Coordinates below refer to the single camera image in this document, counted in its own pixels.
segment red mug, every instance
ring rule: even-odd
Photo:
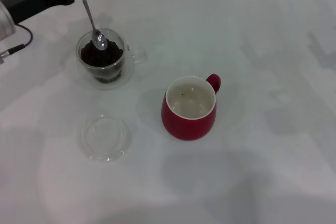
[[[182,140],[196,140],[208,133],[216,119],[216,93],[220,87],[216,74],[206,80],[183,76],[173,81],[161,108],[166,130]]]

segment coffee grounds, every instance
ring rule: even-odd
[[[123,50],[114,41],[107,40],[107,48],[99,50],[92,40],[80,51],[82,60],[93,67],[106,67],[115,63],[122,56]]]

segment clear plastic lid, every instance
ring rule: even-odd
[[[94,161],[110,162],[116,160],[128,149],[131,135],[122,119],[95,116],[80,130],[79,145],[84,154]]]

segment spoon handle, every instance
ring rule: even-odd
[[[91,15],[91,12],[90,12],[90,8],[89,8],[89,5],[88,5],[88,1],[87,0],[83,0],[83,4],[85,6],[86,12],[88,13],[89,19],[90,19],[91,24],[92,24],[92,28],[93,28],[93,30],[96,30],[95,25],[93,23],[92,15]]]

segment metal spoon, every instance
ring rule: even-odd
[[[88,13],[88,16],[89,16],[89,19],[91,21],[92,28],[93,28],[92,42],[93,42],[94,46],[97,47],[99,50],[105,50],[107,48],[106,37],[104,36],[104,34],[101,31],[99,31],[95,28],[95,25],[93,23],[92,15],[91,15],[90,8],[89,8],[87,0],[83,0],[83,4],[85,6],[86,12]]]

